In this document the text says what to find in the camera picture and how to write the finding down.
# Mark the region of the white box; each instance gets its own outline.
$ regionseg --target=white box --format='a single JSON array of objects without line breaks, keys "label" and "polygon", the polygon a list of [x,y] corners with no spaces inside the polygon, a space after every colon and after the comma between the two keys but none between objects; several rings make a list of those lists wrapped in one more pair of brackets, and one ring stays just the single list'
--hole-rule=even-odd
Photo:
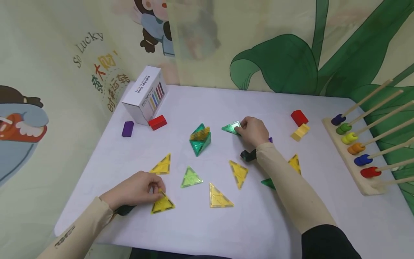
[{"label": "white box", "polygon": [[161,69],[146,66],[122,103],[136,123],[148,125],[166,94]]}]

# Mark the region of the black sleeve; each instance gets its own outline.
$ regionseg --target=black sleeve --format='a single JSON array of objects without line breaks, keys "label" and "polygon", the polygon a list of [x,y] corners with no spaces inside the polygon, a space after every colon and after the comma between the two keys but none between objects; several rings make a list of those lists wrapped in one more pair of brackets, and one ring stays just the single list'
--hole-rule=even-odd
[{"label": "black sleeve", "polygon": [[320,225],[302,235],[302,259],[361,259],[347,236],[332,225]]}]

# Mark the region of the green triangle tile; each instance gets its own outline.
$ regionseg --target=green triangle tile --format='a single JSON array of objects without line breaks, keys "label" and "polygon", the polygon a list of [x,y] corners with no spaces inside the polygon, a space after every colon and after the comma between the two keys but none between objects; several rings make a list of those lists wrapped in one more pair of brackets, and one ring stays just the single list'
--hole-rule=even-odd
[{"label": "green triangle tile", "polygon": [[201,152],[201,148],[203,147],[204,142],[203,141],[195,141],[190,140],[191,147],[194,150],[195,156],[198,157],[198,155]]},{"label": "green triangle tile", "polygon": [[204,123],[201,123],[201,124],[200,124],[200,126],[198,126],[192,134],[194,134],[194,133],[196,133],[197,131],[200,131],[200,130],[202,130],[202,129],[205,129],[205,127],[204,127]]},{"label": "green triangle tile", "polygon": [[206,149],[206,148],[207,148],[207,146],[208,146],[208,145],[210,145],[210,143],[211,143],[211,132],[210,132],[210,133],[208,133],[208,136],[207,136],[206,140],[204,141],[203,146],[201,147],[200,153],[201,153],[201,152],[203,152],[203,151],[204,151],[204,149]]},{"label": "green triangle tile", "polygon": [[223,128],[222,128],[222,130],[224,130],[224,131],[227,131],[227,132],[230,132],[230,133],[233,133],[233,134],[236,134],[236,135],[239,135],[235,130],[234,130],[234,128],[235,127],[240,127],[240,122],[239,121],[235,121],[235,122],[233,122],[233,123],[230,123],[229,125],[227,125],[227,126],[224,126]]},{"label": "green triangle tile", "polygon": [[200,184],[202,182],[203,180],[198,176],[198,174],[188,166],[183,178],[183,182],[181,183],[181,188],[189,187],[194,184]]},{"label": "green triangle tile", "polygon": [[273,182],[272,182],[272,179],[266,179],[266,180],[263,180],[263,181],[261,181],[261,183],[262,184],[264,184],[264,185],[266,185],[267,187],[270,187],[270,188],[272,188],[273,190],[276,190],[276,188],[274,187],[274,184],[273,184]]}]

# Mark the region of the yellow wooden block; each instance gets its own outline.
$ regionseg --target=yellow wooden block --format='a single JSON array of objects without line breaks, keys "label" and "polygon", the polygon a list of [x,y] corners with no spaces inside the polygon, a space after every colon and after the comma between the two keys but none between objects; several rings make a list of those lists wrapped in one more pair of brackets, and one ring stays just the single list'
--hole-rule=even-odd
[{"label": "yellow wooden block", "polygon": [[292,135],[290,135],[292,137],[292,139],[296,140],[296,141],[300,141],[301,138],[303,138],[303,136],[308,133],[309,131],[309,126],[306,124],[302,124],[295,132],[292,133]]}]

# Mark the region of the cartoon character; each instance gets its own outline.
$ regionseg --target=cartoon character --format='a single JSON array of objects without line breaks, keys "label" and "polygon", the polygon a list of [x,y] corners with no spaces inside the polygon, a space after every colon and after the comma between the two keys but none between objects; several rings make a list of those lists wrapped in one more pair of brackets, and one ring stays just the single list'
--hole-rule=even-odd
[{"label": "cartoon character", "polygon": [[138,9],[135,22],[142,25],[144,39],[140,46],[148,53],[155,52],[161,42],[164,55],[174,57],[173,39],[168,21],[166,0],[134,0]]},{"label": "cartoon character", "polygon": [[40,98],[0,85],[0,186],[31,157],[49,119]]}]

